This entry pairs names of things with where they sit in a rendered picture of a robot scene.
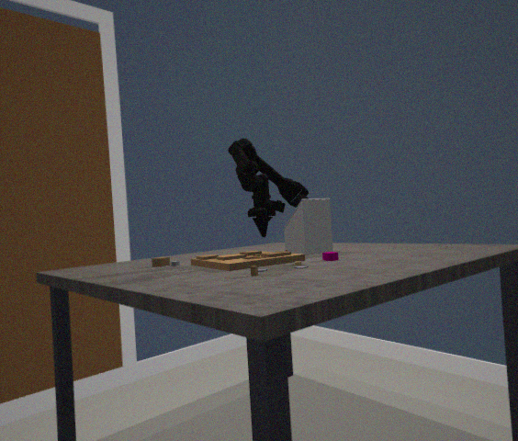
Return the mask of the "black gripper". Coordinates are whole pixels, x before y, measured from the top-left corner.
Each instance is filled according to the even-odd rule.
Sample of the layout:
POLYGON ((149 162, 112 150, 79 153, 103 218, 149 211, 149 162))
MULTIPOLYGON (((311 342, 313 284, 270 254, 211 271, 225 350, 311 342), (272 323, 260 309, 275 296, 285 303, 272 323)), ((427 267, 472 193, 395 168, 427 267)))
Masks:
POLYGON ((271 209, 271 211, 269 211, 265 208, 267 197, 270 200, 271 196, 269 195, 269 192, 253 193, 253 208, 248 210, 248 217, 256 217, 253 218, 253 221, 255 222, 262 237, 266 236, 268 222, 273 218, 269 216, 276 215, 275 210, 271 209))

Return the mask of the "magenta cube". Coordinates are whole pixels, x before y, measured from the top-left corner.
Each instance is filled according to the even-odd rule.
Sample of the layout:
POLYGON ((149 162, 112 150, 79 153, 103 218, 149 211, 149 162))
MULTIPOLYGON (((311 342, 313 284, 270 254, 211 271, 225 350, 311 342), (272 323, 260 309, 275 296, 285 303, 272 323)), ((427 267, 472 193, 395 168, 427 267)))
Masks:
POLYGON ((338 253, 335 253, 335 252, 322 253, 322 260, 325 260, 325 261, 338 260, 338 253))

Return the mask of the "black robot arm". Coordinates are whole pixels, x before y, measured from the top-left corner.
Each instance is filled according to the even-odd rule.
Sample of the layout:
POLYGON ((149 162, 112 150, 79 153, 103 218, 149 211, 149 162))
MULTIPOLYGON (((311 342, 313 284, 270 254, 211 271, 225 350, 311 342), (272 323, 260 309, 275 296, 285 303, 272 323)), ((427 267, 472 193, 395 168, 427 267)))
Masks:
MULTIPOLYGON (((247 139, 235 141, 228 152, 237 164, 236 174, 243 190, 253 193, 269 192, 268 180, 270 179, 277 185, 279 193, 289 205, 297 207, 302 199, 307 198, 309 191, 300 182, 294 182, 292 179, 280 175, 257 155, 252 143, 247 139), (256 175, 259 171, 261 174, 256 175)), ((285 205, 280 200, 273 201, 267 197, 265 208, 269 211, 272 209, 283 213, 285 205)))

